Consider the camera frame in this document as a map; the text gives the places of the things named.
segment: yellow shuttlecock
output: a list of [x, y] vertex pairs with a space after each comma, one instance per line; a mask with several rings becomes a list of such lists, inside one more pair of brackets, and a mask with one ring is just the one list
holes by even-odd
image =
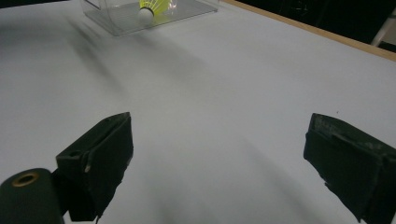
[[137, 15], [143, 25], [152, 23], [154, 16], [165, 12], [169, 8], [170, 0], [140, 0], [140, 10]]

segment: clear plastic container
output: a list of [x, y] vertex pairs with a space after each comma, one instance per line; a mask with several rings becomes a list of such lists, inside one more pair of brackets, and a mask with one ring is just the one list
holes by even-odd
[[113, 35], [124, 35], [171, 21], [215, 12], [219, 0], [170, 0], [165, 12], [155, 15], [150, 24], [139, 21], [139, 0], [80, 0], [87, 17]]

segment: brown edge trim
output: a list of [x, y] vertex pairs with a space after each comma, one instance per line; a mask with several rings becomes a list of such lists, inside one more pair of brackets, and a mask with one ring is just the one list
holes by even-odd
[[286, 24], [301, 28], [301, 29], [306, 30], [308, 32], [311, 32], [313, 34], [327, 37], [327, 38], [329, 38], [331, 40], [334, 40], [334, 41], [337, 41], [339, 43], [348, 45], [348, 46], [350, 46], [352, 48], [360, 49], [362, 51], [365, 51], [365, 52], [368, 52], [368, 53], [372, 53], [372, 54], [377, 55], [379, 57], [382, 57], [382, 58], [385, 58], [385, 59], [389, 59], [391, 61], [396, 62], [396, 53], [393, 53], [391, 51], [388, 51], [388, 50], [385, 50], [385, 49], [380, 49], [380, 48], [377, 48], [375, 46], [368, 45], [368, 44], [359, 42], [359, 41], [354, 40], [354, 39], [350, 39], [350, 38], [347, 38], [347, 37], [344, 37], [344, 36], [341, 36], [341, 35], [337, 35], [337, 34], [334, 34], [334, 33], [331, 33], [331, 32], [325, 31], [325, 30], [321, 30], [321, 29], [319, 29], [317, 27], [314, 27], [314, 26], [311, 26], [311, 25], [307, 25], [307, 24], [304, 24], [304, 23], [301, 23], [301, 22], [298, 22], [298, 21], [294, 21], [294, 20], [288, 19], [286, 17], [282, 17], [282, 16], [279, 16], [279, 15], [276, 15], [275, 13], [268, 12], [268, 11], [265, 11], [265, 10], [262, 10], [262, 9], [259, 9], [259, 8], [256, 8], [256, 7], [252, 7], [252, 6], [246, 5], [244, 3], [237, 2], [235, 0], [221, 0], [221, 1], [224, 2], [224, 3], [228, 3], [230, 5], [233, 5], [235, 7], [240, 7], [242, 9], [245, 9], [245, 10], [260, 14], [260, 15], [263, 15], [265, 17], [274, 19], [276, 21], [285, 22]]

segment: tabletop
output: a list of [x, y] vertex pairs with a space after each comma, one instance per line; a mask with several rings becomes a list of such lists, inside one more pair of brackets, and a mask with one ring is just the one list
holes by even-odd
[[304, 135], [319, 113], [396, 147], [395, 86], [393, 61], [226, 3], [120, 37], [78, 1], [1, 9], [0, 180], [53, 171], [130, 111], [134, 157], [100, 223], [357, 223]]

